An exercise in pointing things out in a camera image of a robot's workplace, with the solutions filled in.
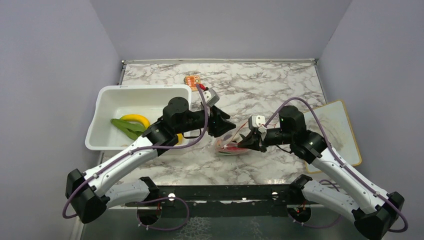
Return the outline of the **purple passion fruit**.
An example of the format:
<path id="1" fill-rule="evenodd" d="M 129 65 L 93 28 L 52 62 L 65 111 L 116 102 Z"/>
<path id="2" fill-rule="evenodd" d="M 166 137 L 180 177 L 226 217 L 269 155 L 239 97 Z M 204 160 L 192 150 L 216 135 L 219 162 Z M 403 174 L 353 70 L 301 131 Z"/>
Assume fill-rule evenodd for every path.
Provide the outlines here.
<path id="1" fill-rule="evenodd" d="M 226 134 L 226 135 L 223 136 L 222 139 L 225 141 L 225 140 L 230 139 L 230 138 L 232 138 L 232 135 L 231 134 Z"/>

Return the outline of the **clear orange-zipper zip bag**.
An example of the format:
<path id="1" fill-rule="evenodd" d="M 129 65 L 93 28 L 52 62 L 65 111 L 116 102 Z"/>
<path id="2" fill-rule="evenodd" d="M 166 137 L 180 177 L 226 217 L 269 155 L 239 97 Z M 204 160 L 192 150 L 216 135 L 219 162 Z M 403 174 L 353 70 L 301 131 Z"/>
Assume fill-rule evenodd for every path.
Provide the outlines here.
<path id="1" fill-rule="evenodd" d="M 277 128 L 277 125 L 274 124 L 270 128 L 266 128 L 266 130 L 267 129 L 273 129 L 273 128 Z M 241 142 L 243 140 L 243 138 L 249 134 L 250 131 L 251 130 L 249 129 L 249 124 L 248 124 L 248 120 L 247 120 L 246 122 L 244 122 L 241 125 L 237 126 L 236 129 L 230 130 L 229 132 L 227 132 L 227 133 L 225 133 L 223 135 L 223 136 L 225 136 L 227 134 L 231 134 L 232 135 L 232 138 L 229 138 L 227 140 L 223 140 L 223 136 L 218 137 L 215 140 L 215 142 L 214 142 L 215 152 L 217 153 L 218 152 L 218 149 L 219 148 L 223 148 L 225 145 L 228 145 L 228 146 L 237 146 L 238 147 L 238 143 Z M 266 134 L 267 133 L 261 134 L 261 139 L 260 140 L 263 140 L 265 138 L 265 135 Z"/>

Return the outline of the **red chili pepper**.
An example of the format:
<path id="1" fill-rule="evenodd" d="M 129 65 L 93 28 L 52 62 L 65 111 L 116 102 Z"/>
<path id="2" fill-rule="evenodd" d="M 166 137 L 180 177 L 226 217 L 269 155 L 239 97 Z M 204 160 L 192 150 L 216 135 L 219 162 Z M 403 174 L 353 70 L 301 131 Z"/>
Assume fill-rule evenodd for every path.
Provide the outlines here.
<path id="1" fill-rule="evenodd" d="M 224 145 L 223 147 L 219 148 L 217 153 L 223 156 L 235 156 L 235 155 L 241 155 L 249 152 L 250 150 L 247 148 L 240 148 L 237 146 L 230 146 L 230 145 Z"/>

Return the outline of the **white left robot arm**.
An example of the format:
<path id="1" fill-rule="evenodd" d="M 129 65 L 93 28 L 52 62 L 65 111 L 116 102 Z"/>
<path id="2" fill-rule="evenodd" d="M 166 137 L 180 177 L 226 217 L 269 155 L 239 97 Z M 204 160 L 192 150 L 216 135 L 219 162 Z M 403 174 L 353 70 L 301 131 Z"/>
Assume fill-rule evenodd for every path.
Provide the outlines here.
<path id="1" fill-rule="evenodd" d="M 129 202 L 129 191 L 113 196 L 111 188 L 140 165 L 168 150 L 190 148 L 205 134 L 217 138 L 236 128 L 227 113 L 214 105 L 208 106 L 204 98 L 201 101 L 203 109 L 191 111 L 185 98 L 172 98 L 163 108 L 162 116 L 126 149 L 84 172 L 72 170 L 66 179 L 67 201 L 62 217 L 79 217 L 85 224 L 96 220 L 112 206 L 113 200 Z"/>

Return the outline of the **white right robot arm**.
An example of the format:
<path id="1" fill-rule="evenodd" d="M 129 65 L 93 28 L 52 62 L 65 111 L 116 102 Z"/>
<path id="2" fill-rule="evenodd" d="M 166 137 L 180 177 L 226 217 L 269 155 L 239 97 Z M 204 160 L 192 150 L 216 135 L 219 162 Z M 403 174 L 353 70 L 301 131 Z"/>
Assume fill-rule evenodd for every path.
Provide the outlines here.
<path id="1" fill-rule="evenodd" d="M 367 239 L 382 239 L 401 215 L 404 197 L 388 193 L 354 169 L 321 134 L 307 129 L 304 114 L 297 107 L 284 106 L 278 117 L 279 127 L 267 128 L 264 116 L 252 115 L 250 132 L 240 136 L 238 146 L 266 152 L 269 146 L 289 145 L 291 153 L 320 169 L 345 191 L 338 192 L 302 174 L 290 184 L 289 199 L 296 204 L 306 200 L 323 205 L 351 221 Z"/>

